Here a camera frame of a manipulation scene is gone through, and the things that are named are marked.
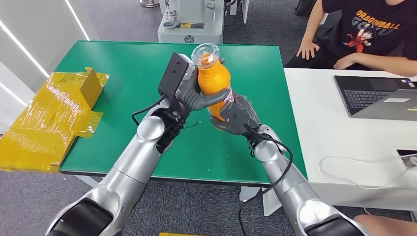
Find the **laptop keyboard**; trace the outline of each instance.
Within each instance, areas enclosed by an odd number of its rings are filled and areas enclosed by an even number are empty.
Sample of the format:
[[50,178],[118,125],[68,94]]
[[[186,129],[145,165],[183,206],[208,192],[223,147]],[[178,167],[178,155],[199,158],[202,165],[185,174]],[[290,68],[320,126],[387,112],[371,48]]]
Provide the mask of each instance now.
[[391,92],[369,92],[344,90],[349,105],[353,108],[365,108],[388,96]]

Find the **orange bottle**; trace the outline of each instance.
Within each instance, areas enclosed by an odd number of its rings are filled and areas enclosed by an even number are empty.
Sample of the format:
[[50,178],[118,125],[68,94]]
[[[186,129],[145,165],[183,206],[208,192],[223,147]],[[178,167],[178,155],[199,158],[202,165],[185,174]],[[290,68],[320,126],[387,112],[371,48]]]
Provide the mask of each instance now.
[[203,95],[211,95],[222,89],[230,89],[230,94],[224,101],[208,107],[208,112],[212,116],[224,121],[220,116],[220,110],[227,102],[233,102],[233,93],[230,87],[230,73],[219,62],[219,48],[212,43],[201,44],[193,50],[191,58],[198,66],[197,80]]

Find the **person's hand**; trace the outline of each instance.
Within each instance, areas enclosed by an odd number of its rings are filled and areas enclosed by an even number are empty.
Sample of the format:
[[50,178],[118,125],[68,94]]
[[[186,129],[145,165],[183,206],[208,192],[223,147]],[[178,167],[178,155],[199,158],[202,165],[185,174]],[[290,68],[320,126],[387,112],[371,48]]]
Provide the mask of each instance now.
[[315,57],[314,50],[318,51],[320,47],[313,43],[313,41],[303,40],[301,41],[300,49],[297,52],[297,57],[301,54],[303,59],[309,60],[310,56]]
[[339,59],[336,64],[334,64],[333,68],[336,70],[345,70],[349,66],[353,65],[357,61],[358,53],[349,54],[341,59]]
[[[237,94],[235,94],[234,91],[232,91],[232,92],[233,92],[234,103],[236,103],[241,109],[245,110],[249,114],[249,116],[255,122],[257,122],[259,124],[258,116],[256,115],[255,110],[253,110],[252,104],[248,101],[246,96],[237,95]],[[239,135],[237,133],[237,131],[225,121],[221,121],[221,120],[219,120],[219,119],[217,119],[216,117],[213,117],[213,116],[210,116],[210,121],[213,124],[213,126],[216,127],[217,129],[229,132],[233,135]]]
[[212,95],[201,95],[200,87],[197,82],[198,70],[194,70],[190,78],[181,81],[176,97],[189,111],[198,111],[211,105],[219,103],[227,98],[230,93],[229,89],[223,89]]

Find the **white wall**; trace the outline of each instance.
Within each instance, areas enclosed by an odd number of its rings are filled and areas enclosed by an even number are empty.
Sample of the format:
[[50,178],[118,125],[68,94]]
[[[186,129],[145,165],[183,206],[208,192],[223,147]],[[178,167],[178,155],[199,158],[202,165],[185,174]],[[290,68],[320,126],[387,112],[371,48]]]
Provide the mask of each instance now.
[[[78,0],[69,0],[69,3],[90,40],[98,40]],[[47,74],[54,71],[77,40],[86,40],[65,0],[1,0],[0,21]],[[0,61],[34,92],[46,80],[46,76],[1,29]]]
[[0,134],[5,133],[33,96],[34,92],[0,61]]

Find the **laptop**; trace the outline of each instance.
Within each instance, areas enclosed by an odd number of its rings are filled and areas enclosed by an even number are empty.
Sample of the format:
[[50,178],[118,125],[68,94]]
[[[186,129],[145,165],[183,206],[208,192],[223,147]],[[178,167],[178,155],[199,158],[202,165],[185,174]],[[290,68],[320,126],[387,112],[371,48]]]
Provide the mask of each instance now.
[[334,78],[350,117],[417,120],[417,113],[408,111],[417,106],[417,88],[410,79],[338,75]]

